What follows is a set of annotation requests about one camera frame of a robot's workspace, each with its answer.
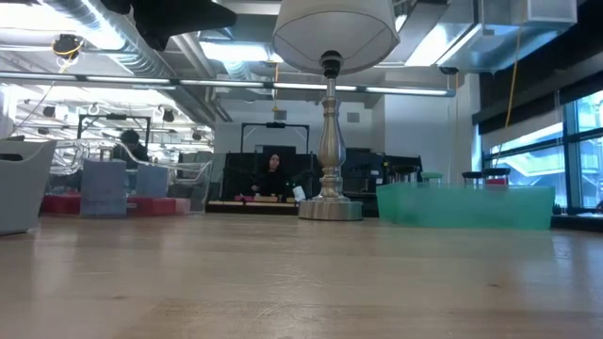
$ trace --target white wall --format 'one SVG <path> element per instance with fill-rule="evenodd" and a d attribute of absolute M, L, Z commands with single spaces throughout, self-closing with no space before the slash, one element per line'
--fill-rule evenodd
<path fill-rule="evenodd" d="M 481 154 L 480 143 L 471 122 L 479 110 L 480 79 L 476 74 L 465 77 L 455 98 L 386 95 L 384 151 L 420 155 L 425 171 L 443 173 L 446 181 L 458 183 L 462 172 L 479 163 L 475 154 Z M 379 145 L 379 131 L 380 125 L 373 123 L 373 145 Z"/>
<path fill-rule="evenodd" d="M 224 101 L 222 106 L 235 122 L 222 122 L 216 125 L 215 153 L 238 153 L 240 151 L 242 122 L 272 122 L 274 102 L 258 101 L 246 104 L 241 101 Z M 310 125 L 309 151 L 318 151 L 318 142 L 322 134 L 323 108 L 307 102 L 279 102 L 279 109 L 287 111 L 288 124 Z M 348 123 L 348 112 L 360 113 L 359 123 Z M 341 133 L 348 148 L 371 147 L 371 114 L 362 103 L 342 103 L 339 109 Z M 253 132 L 253 127 L 245 129 L 245 146 L 243 151 L 251 153 L 256 145 L 295 146 L 298 153 L 305 153 L 305 129 L 267 129 L 259 126 Z"/>

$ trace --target lamp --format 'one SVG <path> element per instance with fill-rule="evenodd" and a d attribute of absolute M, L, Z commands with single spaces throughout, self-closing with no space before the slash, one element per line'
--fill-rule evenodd
<path fill-rule="evenodd" d="M 346 146 L 339 127 L 335 80 L 340 74 L 378 64 L 398 45 L 391 1 L 283 0 L 272 43 L 276 54 L 289 65 L 327 77 L 318 149 L 322 188 L 311 201 L 301 202 L 300 218 L 362 219 L 362 203 L 351 202 L 342 194 Z"/>

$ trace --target red box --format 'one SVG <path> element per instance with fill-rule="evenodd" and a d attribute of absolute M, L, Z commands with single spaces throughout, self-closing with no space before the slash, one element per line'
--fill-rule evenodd
<path fill-rule="evenodd" d="M 51 196 L 41 201 L 41 212 L 55 215 L 79 216 L 81 197 L 79 195 Z"/>

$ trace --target lamp stem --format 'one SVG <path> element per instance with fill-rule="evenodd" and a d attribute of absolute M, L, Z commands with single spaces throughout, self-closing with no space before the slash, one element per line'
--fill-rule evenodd
<path fill-rule="evenodd" d="M 335 96 L 336 78 L 327 79 L 327 97 Z"/>
<path fill-rule="evenodd" d="M 322 165 L 324 176 L 320 179 L 320 194 L 315 202 L 348 202 L 344 197 L 341 165 L 346 161 L 346 145 L 339 127 L 340 102 L 335 98 L 335 79 L 329 78 L 324 106 L 324 125 L 318 148 L 318 161 Z"/>

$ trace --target black hair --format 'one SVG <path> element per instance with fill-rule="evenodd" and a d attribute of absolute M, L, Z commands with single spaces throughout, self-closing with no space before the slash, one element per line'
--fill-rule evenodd
<path fill-rule="evenodd" d="M 135 130 L 130 129 L 122 133 L 122 135 L 120 136 L 120 140 L 124 144 L 138 144 L 140 136 L 138 133 L 136 133 Z"/>

